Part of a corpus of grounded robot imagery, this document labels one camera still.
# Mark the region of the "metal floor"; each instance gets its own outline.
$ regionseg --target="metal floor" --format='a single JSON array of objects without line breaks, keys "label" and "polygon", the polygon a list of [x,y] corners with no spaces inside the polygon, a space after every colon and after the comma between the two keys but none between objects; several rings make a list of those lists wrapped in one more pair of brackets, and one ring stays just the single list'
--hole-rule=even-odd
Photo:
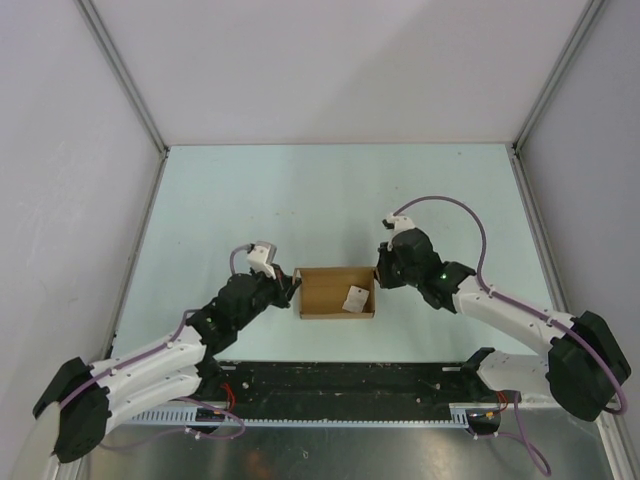
[{"label": "metal floor", "polygon": [[[557,410],[526,411],[524,421],[558,480],[612,477],[598,429]],[[504,431],[515,432],[513,411]],[[125,427],[105,442],[122,445],[157,432]],[[526,450],[456,429],[255,427],[230,442],[177,433],[127,453],[96,449],[80,480],[534,480],[544,478]]]}]

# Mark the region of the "black metal base plate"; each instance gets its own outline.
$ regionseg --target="black metal base plate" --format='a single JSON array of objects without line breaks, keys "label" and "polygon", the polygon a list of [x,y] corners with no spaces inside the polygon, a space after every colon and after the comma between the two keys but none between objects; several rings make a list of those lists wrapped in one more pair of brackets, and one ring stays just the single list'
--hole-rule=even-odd
[{"label": "black metal base plate", "polygon": [[[450,420],[450,403],[495,404],[459,363],[221,362],[241,418]],[[224,401],[226,393],[210,400]]]}]

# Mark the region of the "red wire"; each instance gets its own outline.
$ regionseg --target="red wire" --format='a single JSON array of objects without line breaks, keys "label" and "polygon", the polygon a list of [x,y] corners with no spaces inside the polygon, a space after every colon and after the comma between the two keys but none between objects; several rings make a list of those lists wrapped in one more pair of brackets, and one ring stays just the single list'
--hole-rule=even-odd
[{"label": "red wire", "polygon": [[229,408],[227,410],[233,410],[233,407],[236,406],[236,396],[233,394],[233,390],[231,390],[231,386],[228,383],[223,383],[220,385],[227,392],[227,403],[229,404]]},{"label": "red wire", "polygon": [[504,407],[503,407],[503,406],[501,406],[501,407],[500,407],[500,410],[498,411],[498,413],[500,413],[500,412],[504,412],[504,411],[507,409],[507,407],[509,406],[509,399],[508,399],[508,398],[507,398],[507,396],[506,396],[504,393],[502,393],[502,392],[496,392],[496,394],[497,394],[497,396],[498,396],[498,400],[500,401],[500,403],[501,403],[501,404],[502,404],[502,403],[504,403]]}]

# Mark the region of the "aluminum frame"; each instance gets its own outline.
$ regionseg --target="aluminum frame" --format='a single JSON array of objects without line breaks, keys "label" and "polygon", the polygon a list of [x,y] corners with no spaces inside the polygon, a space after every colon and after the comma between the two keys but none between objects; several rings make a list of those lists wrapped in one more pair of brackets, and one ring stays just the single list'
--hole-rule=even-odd
[{"label": "aluminum frame", "polygon": [[[89,30],[91,31],[96,43],[100,47],[104,54],[105,61],[109,64],[116,79],[120,83],[124,95],[129,100],[131,107],[140,119],[143,127],[150,140],[155,147],[161,153],[161,162],[159,164],[158,172],[156,175],[155,183],[152,189],[152,194],[147,204],[147,209],[144,218],[141,222],[141,228],[137,237],[134,252],[131,256],[131,263],[127,269],[124,284],[121,290],[120,301],[116,307],[116,312],[112,320],[111,334],[107,338],[103,351],[103,355],[107,354],[108,348],[111,345],[113,334],[117,328],[117,323],[120,318],[122,307],[127,297],[133,271],[142,245],[144,233],[149,223],[151,211],[158,192],[158,188],[162,179],[162,173],[164,170],[165,160],[168,154],[168,147],[162,139],[162,136],[153,120],[146,103],[144,102],[139,90],[137,89],[135,82],[130,75],[124,61],[122,60],[118,50],[109,34],[104,22],[102,21],[98,10],[96,9],[92,0],[74,0],[80,14],[87,23]],[[584,45],[588,34],[592,31],[593,26],[600,18],[604,7],[609,3],[609,0],[590,0],[588,5],[583,10],[583,13],[578,20],[573,32],[571,33],[569,40],[565,44],[562,53],[556,61],[549,77],[547,78],[541,92],[539,93],[532,109],[526,117],[513,146],[507,145],[509,151],[509,157],[511,159],[511,165],[514,172],[514,177],[520,196],[527,215],[527,221],[531,229],[532,236],[534,238],[536,250],[540,257],[540,262],[543,267],[544,277],[547,282],[547,286],[552,298],[553,306],[559,310],[567,310],[567,300],[561,287],[560,278],[556,262],[553,258],[551,246],[549,244],[548,236],[542,222],[542,216],[535,202],[531,186],[526,176],[526,172],[521,160],[521,149],[528,140],[531,131],[541,118],[546,107],[553,99],[553,95],[560,85],[562,79],[566,75],[573,60],[578,55],[581,47]],[[613,418],[610,415],[603,415],[597,421],[598,427],[601,432],[601,437],[611,469],[616,479],[630,479],[640,478],[640,469],[638,466],[637,456],[631,447],[629,435],[626,430],[624,421],[620,418]],[[72,464],[67,464],[61,468],[56,469],[55,476],[59,480],[67,480],[77,477],[79,472],[81,460]]]},{"label": "aluminum frame", "polygon": [[[553,308],[568,312],[569,304],[564,295],[561,278],[553,258],[553,251],[538,209],[531,184],[526,175],[524,164],[514,147],[507,145],[511,168],[520,192],[531,235],[534,239]],[[633,449],[624,420],[609,414],[602,414],[596,420],[600,437],[607,452],[611,471],[616,480],[640,478],[638,457]]]}]

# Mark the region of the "white paper tag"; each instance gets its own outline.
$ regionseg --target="white paper tag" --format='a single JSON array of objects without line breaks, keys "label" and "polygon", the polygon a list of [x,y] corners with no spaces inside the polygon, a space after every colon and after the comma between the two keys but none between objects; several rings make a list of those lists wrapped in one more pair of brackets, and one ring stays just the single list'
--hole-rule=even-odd
[{"label": "white paper tag", "polygon": [[367,303],[368,298],[369,290],[351,286],[351,288],[349,288],[347,300],[342,305],[342,309],[351,313],[362,313],[364,304]]}]

